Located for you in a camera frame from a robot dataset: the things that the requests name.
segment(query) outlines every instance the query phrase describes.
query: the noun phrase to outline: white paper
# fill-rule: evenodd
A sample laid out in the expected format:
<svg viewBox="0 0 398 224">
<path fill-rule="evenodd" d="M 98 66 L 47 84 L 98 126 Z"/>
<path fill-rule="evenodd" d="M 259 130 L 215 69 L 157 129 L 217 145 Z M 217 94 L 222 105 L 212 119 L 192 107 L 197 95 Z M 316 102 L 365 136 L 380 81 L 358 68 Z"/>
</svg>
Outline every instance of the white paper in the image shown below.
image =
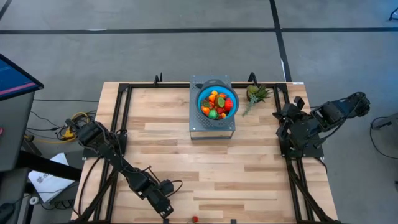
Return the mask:
<svg viewBox="0 0 398 224">
<path fill-rule="evenodd" d="M 69 166 L 64 153 L 60 153 L 54 156 L 53 158 L 51 158 L 51 160 Z M 68 187 L 71 183 L 73 183 L 73 180 L 63 179 L 50 174 L 44 174 L 36 171 L 32 171 L 29 173 L 29 180 L 32 182 L 36 191 L 39 192 L 40 198 L 42 198 L 43 202 L 48 202 L 49 200 L 53 199 L 55 196 L 62 192 L 61 189 L 64 189 Z"/>
</svg>

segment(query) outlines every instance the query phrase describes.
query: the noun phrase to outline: concrete floor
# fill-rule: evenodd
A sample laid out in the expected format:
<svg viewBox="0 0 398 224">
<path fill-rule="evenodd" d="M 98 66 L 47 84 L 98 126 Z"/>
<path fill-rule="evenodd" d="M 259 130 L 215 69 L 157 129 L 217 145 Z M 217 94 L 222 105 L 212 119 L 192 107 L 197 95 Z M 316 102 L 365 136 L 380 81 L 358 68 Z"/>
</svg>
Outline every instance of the concrete floor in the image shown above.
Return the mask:
<svg viewBox="0 0 398 224">
<path fill-rule="evenodd" d="M 398 7 L 393 0 L 276 0 L 276 5 L 282 28 L 398 27 L 398 21 L 387 21 Z M 268 0 L 12 0 L 0 20 L 0 30 L 273 26 Z M 348 120 L 323 147 L 339 219 L 395 223 L 398 161 L 373 149 L 369 123 L 398 112 L 398 32 L 283 33 L 283 38 L 292 81 L 305 82 L 312 105 L 356 91 L 371 101 L 368 115 Z M 284 81 L 273 32 L 0 35 L 0 53 L 44 83 L 36 98 L 98 100 L 105 81 L 149 81 L 160 72 L 165 81 L 188 80 L 191 74 L 227 74 L 241 81 L 250 72 L 261 81 Z M 32 111 L 62 124 L 96 106 L 36 101 Z M 50 127 L 34 116 L 29 126 Z M 374 140 L 398 157 L 398 140 L 389 128 L 375 131 Z M 37 145 L 47 157 L 74 152 L 70 160 L 81 165 L 77 145 Z M 35 207 L 32 223 L 65 222 L 71 212 Z"/>
</svg>

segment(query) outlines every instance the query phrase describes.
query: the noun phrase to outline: blue bowl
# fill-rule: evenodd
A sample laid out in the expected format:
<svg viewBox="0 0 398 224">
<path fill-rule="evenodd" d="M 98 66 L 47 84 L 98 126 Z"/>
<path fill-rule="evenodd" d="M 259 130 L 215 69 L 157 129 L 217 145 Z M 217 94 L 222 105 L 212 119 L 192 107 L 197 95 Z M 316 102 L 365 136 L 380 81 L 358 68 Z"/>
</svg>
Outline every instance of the blue bowl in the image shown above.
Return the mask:
<svg viewBox="0 0 398 224">
<path fill-rule="evenodd" d="M 205 88 L 204 90 L 202 90 L 202 92 L 199 94 L 197 104 L 198 104 L 198 110 L 200 111 L 200 113 L 203 114 L 203 112 L 201 110 L 201 101 L 204 99 L 207 99 L 211 95 L 211 92 L 213 90 L 216 90 L 219 94 L 224 93 L 227 98 L 230 98 L 232 100 L 233 107 L 229 111 L 227 117 L 225 117 L 224 119 L 234 116 L 234 114 L 238 110 L 238 101 L 236 99 L 236 97 L 237 97 L 236 94 L 233 93 L 231 90 L 229 90 L 223 86 L 218 86 L 218 85 L 209 86 L 209 87 Z"/>
</svg>

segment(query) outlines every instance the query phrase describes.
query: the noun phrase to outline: gray box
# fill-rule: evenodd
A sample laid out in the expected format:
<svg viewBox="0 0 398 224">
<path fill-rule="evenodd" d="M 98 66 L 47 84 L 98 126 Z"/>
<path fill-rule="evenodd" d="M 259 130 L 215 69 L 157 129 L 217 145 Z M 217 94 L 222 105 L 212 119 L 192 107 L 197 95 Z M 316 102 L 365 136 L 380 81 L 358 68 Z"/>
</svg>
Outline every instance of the gray box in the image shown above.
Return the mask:
<svg viewBox="0 0 398 224">
<path fill-rule="evenodd" d="M 227 75 L 191 75 L 189 102 L 189 131 L 191 140 L 231 139 L 235 132 L 235 118 L 220 120 L 220 126 L 214 126 L 197 108 L 197 94 L 201 86 L 208 80 L 218 79 L 231 87 L 231 80 Z"/>
</svg>

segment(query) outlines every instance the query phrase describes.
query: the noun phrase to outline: bowl of fruit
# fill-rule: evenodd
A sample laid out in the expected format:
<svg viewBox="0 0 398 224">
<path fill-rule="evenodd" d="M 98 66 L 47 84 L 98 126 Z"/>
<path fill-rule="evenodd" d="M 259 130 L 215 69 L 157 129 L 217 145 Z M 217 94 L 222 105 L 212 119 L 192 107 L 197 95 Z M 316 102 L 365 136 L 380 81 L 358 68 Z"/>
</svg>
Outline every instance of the bowl of fruit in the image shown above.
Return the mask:
<svg viewBox="0 0 398 224">
<path fill-rule="evenodd" d="M 208 80 L 197 95 L 200 113 L 210 121 L 233 118 L 239 99 L 235 91 L 221 80 Z"/>
</svg>

